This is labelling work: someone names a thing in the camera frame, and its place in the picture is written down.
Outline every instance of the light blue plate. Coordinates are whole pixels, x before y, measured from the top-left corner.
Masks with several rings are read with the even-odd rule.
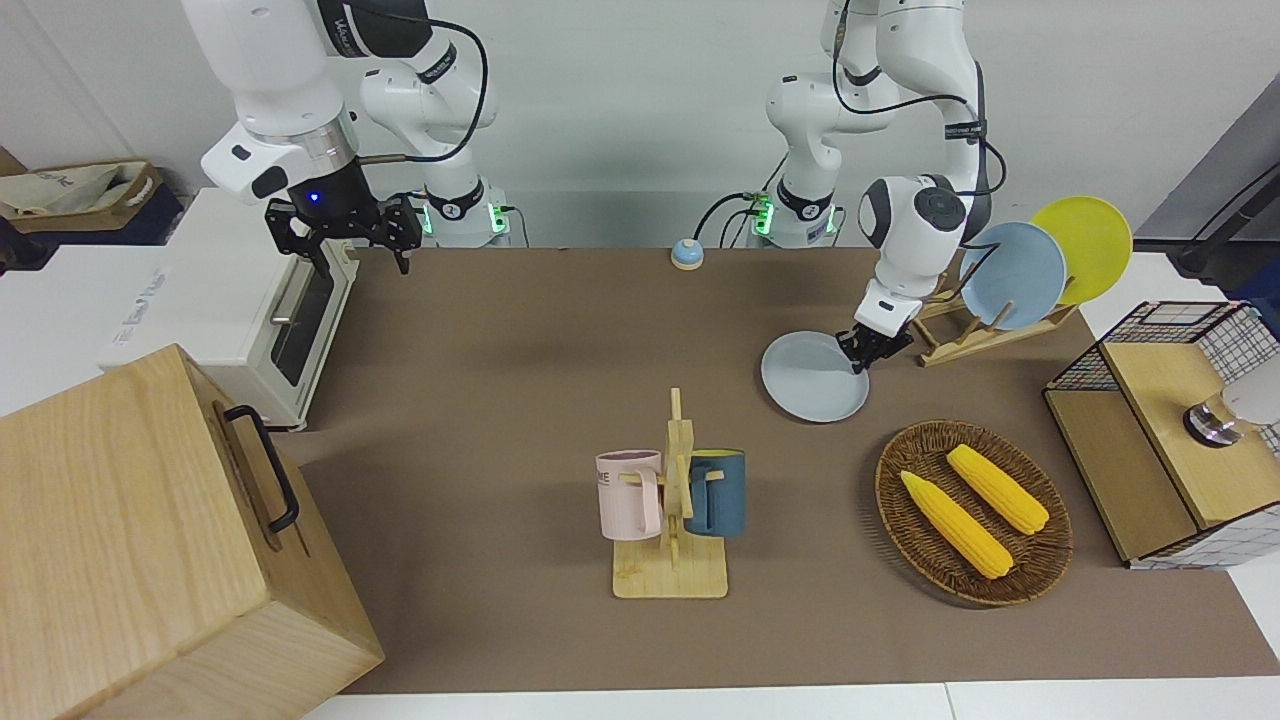
[[[1030,223],[1001,223],[978,233],[969,245],[1000,246],[960,291],[974,316],[989,325],[1005,304],[1012,301],[1012,310],[996,329],[1016,331],[1053,311],[1066,286],[1066,259],[1053,236]],[[960,277],[987,252],[966,250]]]

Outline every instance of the oven door handle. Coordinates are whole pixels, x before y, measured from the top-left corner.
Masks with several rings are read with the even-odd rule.
[[[312,273],[315,273],[315,268],[311,263],[294,259],[293,270],[289,272],[289,281],[284,286],[284,292],[280,293],[280,300],[271,310],[273,325],[285,327],[298,320],[298,309],[302,307],[302,299],[306,296]]]

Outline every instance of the oven window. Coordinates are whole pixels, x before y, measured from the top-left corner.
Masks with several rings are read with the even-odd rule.
[[[332,296],[332,273],[328,278],[321,278],[319,273],[311,273],[293,323],[282,327],[275,336],[275,345],[271,346],[271,364],[293,387],[298,387],[298,380],[302,379],[302,369],[306,368],[307,357],[311,356],[311,346],[315,345]]]

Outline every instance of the yellow corn cob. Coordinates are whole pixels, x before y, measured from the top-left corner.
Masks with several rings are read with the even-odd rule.
[[[959,445],[947,454],[947,462],[1018,532],[1030,536],[1044,529],[1048,510],[980,452]]]
[[[1014,556],[973,515],[956,505],[946,491],[906,470],[902,470],[902,484],[929,523],[982,577],[995,580],[1012,569]]]

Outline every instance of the plate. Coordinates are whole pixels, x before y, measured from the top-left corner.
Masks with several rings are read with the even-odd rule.
[[[1048,523],[1024,536],[991,509],[951,465],[947,452],[960,443],[987,456],[1048,510]],[[988,580],[945,541],[911,501],[902,470],[937,484],[1014,556],[1014,569]],[[970,603],[1016,605],[1043,596],[1071,561],[1071,520],[1053,482],[1030,457],[996,433],[955,420],[911,425],[884,446],[876,465],[876,503],[890,538],[906,561],[931,583]]]
[[[993,250],[966,250],[960,261],[964,277],[970,265],[991,252],[960,291],[974,316],[991,325],[1012,302],[1012,310],[995,327],[1016,331],[1053,311],[1066,284],[1066,260],[1050,233],[1030,223],[1001,223],[978,233],[970,245],[998,245]]]
[[[814,331],[785,334],[760,360],[760,378],[773,402],[810,423],[835,423],[867,402],[867,373],[854,373],[836,338]]]
[[[1055,200],[1032,218],[1044,228],[1066,256],[1071,284],[1062,291],[1064,305],[1076,305],[1111,288],[1129,266],[1133,231],[1124,214],[1101,197]]]

